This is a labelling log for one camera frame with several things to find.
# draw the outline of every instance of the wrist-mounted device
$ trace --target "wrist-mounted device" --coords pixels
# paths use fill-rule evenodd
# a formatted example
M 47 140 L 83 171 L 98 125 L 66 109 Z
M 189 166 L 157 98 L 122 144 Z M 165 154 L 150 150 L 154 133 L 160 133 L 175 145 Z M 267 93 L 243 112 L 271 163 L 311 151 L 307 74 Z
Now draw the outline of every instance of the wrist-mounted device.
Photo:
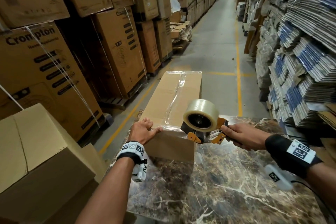
M 307 177 L 308 169 L 320 162 L 316 152 L 298 140 L 289 140 L 280 135 L 271 135 L 265 141 L 267 151 L 278 166 L 302 179 Z
M 117 160 L 123 157 L 129 157 L 134 161 L 132 171 L 132 180 L 135 182 L 143 182 L 146 179 L 147 159 L 144 159 L 145 148 L 136 141 L 129 141 L 123 145 L 117 154 Z

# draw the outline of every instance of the crompton logo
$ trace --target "crompton logo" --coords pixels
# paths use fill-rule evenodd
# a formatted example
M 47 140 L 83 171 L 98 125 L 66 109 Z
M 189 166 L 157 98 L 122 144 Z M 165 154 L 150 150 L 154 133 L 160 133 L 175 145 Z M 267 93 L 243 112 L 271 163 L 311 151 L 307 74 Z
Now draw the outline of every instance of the crompton logo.
M 117 11 L 117 16 L 120 16 L 120 15 L 126 15 L 127 12 L 126 12 L 125 10 L 123 10 L 122 12 L 118 12 L 118 11 Z
M 49 29 L 40 29 L 40 31 L 34 32 L 34 35 L 36 36 L 38 40 L 40 40 L 40 37 L 54 34 L 54 33 L 55 33 L 54 28 L 49 28 Z M 16 45 L 16 44 L 23 43 L 26 41 L 31 41 L 31 40 L 34 40 L 33 36 L 31 34 L 27 34 L 27 35 L 21 35 L 17 37 L 7 37 L 6 43 L 9 45 Z

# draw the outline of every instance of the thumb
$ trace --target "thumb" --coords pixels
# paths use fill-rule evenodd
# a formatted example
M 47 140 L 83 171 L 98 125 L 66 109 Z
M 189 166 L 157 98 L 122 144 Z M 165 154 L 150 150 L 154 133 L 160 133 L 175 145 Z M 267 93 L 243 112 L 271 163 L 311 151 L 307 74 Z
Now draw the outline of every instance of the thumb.
M 225 126 L 225 125 L 222 125 L 222 127 L 220 128 L 222 130 L 222 132 L 228 136 L 228 137 L 231 137 L 232 139 L 235 139 L 236 141 L 240 142 L 241 140 L 241 136 L 239 133 L 237 133 L 236 131 L 234 131 L 233 129 Z
M 162 127 L 157 127 L 157 128 L 152 129 L 152 130 L 149 132 L 149 136 L 150 136 L 150 138 L 153 138 L 157 133 L 160 133 L 161 131 L 163 131 L 163 128 L 162 128 Z

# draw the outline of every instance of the forearm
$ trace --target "forearm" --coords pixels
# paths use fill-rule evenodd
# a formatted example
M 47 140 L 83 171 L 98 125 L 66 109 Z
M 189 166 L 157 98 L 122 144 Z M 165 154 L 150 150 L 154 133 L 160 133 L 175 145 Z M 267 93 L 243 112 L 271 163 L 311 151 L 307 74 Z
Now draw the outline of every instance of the forearm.
M 127 210 L 133 167 L 131 158 L 120 158 L 93 193 L 76 224 L 122 223 Z
M 336 210 L 336 170 L 324 163 L 309 168 L 305 179 L 317 194 Z

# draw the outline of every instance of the packing tape roll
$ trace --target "packing tape roll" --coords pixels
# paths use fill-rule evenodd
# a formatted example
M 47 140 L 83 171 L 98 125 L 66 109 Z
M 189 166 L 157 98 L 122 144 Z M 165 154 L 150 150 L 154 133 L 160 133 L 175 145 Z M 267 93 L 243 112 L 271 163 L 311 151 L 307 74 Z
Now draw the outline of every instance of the packing tape roll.
M 184 122 L 190 128 L 201 132 L 215 130 L 218 117 L 219 111 L 216 106 L 205 99 L 191 101 L 183 114 Z

